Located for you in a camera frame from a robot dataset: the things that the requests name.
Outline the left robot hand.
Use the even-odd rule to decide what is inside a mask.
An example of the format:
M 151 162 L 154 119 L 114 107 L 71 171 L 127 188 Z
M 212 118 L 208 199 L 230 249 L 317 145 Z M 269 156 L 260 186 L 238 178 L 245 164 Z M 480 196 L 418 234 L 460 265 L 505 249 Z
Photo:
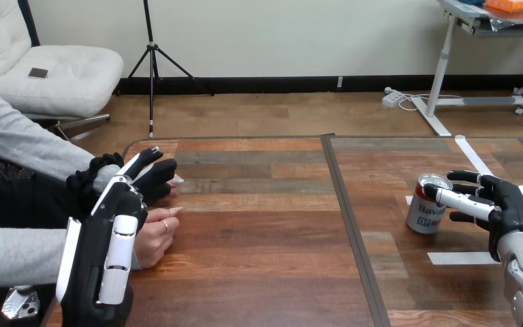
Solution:
M 58 273 L 56 298 L 63 326 L 125 326 L 136 235 L 147 217 L 143 183 L 165 174 L 163 152 L 147 148 L 109 181 L 84 221 L 73 217 Z

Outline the person's hand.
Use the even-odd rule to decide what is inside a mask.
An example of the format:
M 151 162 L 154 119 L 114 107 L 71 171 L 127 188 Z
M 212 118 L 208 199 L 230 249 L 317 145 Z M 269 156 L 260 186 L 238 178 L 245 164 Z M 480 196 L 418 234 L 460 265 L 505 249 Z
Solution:
M 176 214 L 183 207 L 156 208 L 148 212 L 146 222 L 139 231 L 134 245 L 134 270 L 152 268 L 164 256 L 173 242 L 179 227 Z
M 180 189 L 184 182 L 185 182 L 185 180 L 177 174 L 175 174 L 174 177 L 167 182 L 167 184 L 171 188 L 170 194 L 169 194 L 170 198 L 178 197 L 178 195 L 180 193 Z

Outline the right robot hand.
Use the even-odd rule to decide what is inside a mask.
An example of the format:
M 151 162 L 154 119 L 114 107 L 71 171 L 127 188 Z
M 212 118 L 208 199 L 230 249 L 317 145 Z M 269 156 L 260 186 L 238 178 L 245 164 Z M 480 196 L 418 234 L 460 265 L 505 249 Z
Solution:
M 474 223 L 489 232 L 488 251 L 500 262 L 497 247 L 502 237 L 523 232 L 523 194 L 520 188 L 491 174 L 452 170 L 447 179 L 451 188 L 435 183 L 422 185 L 423 194 L 453 209 L 451 221 Z

